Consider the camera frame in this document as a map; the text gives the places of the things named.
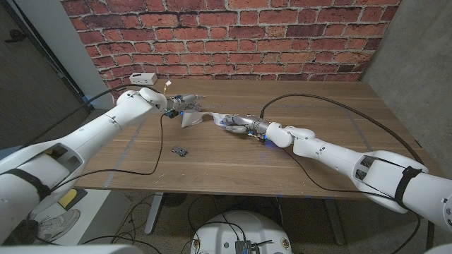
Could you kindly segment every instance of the gray wall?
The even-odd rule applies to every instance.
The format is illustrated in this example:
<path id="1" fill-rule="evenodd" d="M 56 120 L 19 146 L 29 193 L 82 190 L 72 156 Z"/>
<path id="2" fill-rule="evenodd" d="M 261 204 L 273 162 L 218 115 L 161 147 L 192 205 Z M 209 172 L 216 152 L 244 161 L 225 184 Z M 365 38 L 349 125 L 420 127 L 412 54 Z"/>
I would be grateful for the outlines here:
<path id="1" fill-rule="evenodd" d="M 362 76 L 452 178 L 452 1 L 403 0 Z"/>
<path id="2" fill-rule="evenodd" d="M 12 0 L 7 1 L 16 9 Z M 16 3 L 88 99 L 107 90 L 59 0 L 16 0 Z M 111 95 L 91 104 L 96 109 L 114 107 Z"/>

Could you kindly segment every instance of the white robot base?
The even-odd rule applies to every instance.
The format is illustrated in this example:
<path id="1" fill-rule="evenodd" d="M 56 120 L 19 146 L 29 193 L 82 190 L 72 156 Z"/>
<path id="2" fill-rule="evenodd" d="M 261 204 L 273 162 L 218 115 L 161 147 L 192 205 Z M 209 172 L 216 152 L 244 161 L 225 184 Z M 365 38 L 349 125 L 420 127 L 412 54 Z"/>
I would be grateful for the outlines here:
<path id="1" fill-rule="evenodd" d="M 198 229 L 194 235 L 194 241 L 191 244 L 191 254 L 232 254 L 236 253 L 237 236 L 232 228 L 237 232 L 240 241 L 246 240 L 253 243 L 263 243 L 271 240 L 271 242 L 263 243 L 258 246 L 258 251 L 249 252 L 247 250 L 239 250 L 239 253 L 277 253 L 292 254 L 289 238 L 279 225 L 271 219 L 263 215 L 249 211 L 230 211 L 224 213 L 229 223 L 240 226 L 242 232 L 237 226 L 212 223 L 206 224 Z M 210 219 L 208 222 L 224 222 L 225 219 L 221 214 Z"/>

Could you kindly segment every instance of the red brick wall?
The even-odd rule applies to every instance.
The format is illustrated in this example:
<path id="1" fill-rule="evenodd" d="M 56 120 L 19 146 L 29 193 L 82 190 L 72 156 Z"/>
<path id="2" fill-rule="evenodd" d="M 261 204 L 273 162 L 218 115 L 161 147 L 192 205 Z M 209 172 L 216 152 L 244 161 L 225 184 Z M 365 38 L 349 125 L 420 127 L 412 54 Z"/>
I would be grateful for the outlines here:
<path id="1" fill-rule="evenodd" d="M 160 78 L 356 81 L 399 0 L 65 0 L 108 86 Z"/>

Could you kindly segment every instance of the white cloth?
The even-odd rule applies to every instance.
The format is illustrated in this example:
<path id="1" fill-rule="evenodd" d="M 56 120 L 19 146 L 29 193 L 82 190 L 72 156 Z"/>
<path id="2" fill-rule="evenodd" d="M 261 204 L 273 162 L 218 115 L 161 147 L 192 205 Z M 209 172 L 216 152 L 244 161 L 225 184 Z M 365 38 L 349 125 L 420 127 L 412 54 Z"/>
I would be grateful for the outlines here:
<path id="1" fill-rule="evenodd" d="M 226 114 L 214 113 L 214 112 L 197 112 L 195 110 L 189 109 L 184 111 L 182 115 L 182 128 L 187 126 L 192 126 L 203 121 L 203 115 L 208 114 L 213 116 L 213 122 L 218 126 L 224 126 L 225 124 L 220 123 Z"/>

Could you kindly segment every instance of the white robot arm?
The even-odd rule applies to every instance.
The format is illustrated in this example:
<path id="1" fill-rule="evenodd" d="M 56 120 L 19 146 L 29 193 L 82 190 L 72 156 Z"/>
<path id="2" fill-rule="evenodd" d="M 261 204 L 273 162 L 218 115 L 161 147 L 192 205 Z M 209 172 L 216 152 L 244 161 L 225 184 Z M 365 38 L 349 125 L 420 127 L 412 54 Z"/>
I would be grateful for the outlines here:
<path id="1" fill-rule="evenodd" d="M 0 161 L 0 243 L 28 214 L 37 214 L 60 200 L 76 181 L 55 191 L 63 180 L 80 175 L 93 156 L 127 126 L 151 113 L 173 117 L 197 107 L 198 95 L 167 99 L 148 88 L 127 91 L 117 106 L 69 135 L 25 147 Z"/>
<path id="2" fill-rule="evenodd" d="M 432 176 L 426 166 L 393 152 L 355 152 L 316 138 L 313 131 L 294 126 L 282 128 L 254 116 L 229 115 L 223 128 L 235 133 L 253 131 L 278 147 L 293 144 L 293 152 L 316 159 L 348 177 L 359 191 L 395 212 L 409 210 L 452 232 L 452 180 Z"/>

